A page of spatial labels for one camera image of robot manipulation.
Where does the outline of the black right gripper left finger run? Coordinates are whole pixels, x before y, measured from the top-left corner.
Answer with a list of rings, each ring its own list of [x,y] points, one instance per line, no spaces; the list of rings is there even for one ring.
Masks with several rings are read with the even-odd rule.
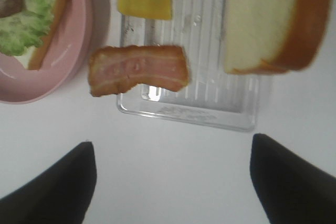
[[[1,223],[82,223],[97,183],[93,144],[82,142],[1,198]]]

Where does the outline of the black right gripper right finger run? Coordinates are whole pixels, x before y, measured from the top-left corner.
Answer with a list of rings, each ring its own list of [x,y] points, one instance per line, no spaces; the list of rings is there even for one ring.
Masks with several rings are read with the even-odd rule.
[[[335,177],[255,134],[250,177],[270,223],[335,223]]]

